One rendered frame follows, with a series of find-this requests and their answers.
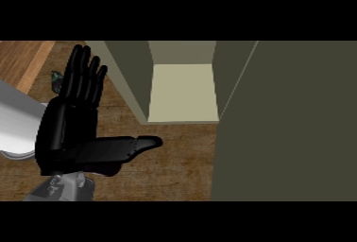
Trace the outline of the olive green cabinet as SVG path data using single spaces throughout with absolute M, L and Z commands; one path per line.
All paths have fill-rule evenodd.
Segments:
M 255 41 L 88 41 L 109 79 L 144 125 L 215 124 Z

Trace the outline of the dark olive cabinet door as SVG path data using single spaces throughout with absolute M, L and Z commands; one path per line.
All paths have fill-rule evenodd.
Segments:
M 357 42 L 261 42 L 217 126 L 215 200 L 357 200 Z

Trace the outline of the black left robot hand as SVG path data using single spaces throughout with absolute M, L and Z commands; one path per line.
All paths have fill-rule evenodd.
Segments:
M 107 66 L 90 48 L 75 45 L 60 92 L 48 101 L 38 126 L 35 159 L 42 176 L 88 172 L 110 177 L 144 151 L 163 145 L 162 138 L 152 135 L 97 135 L 106 73 Z

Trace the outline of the dark green wine bottle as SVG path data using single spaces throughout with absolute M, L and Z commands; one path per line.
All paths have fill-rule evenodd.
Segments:
M 51 71 L 51 91 L 54 94 L 60 92 L 63 83 L 63 75 L 59 71 Z

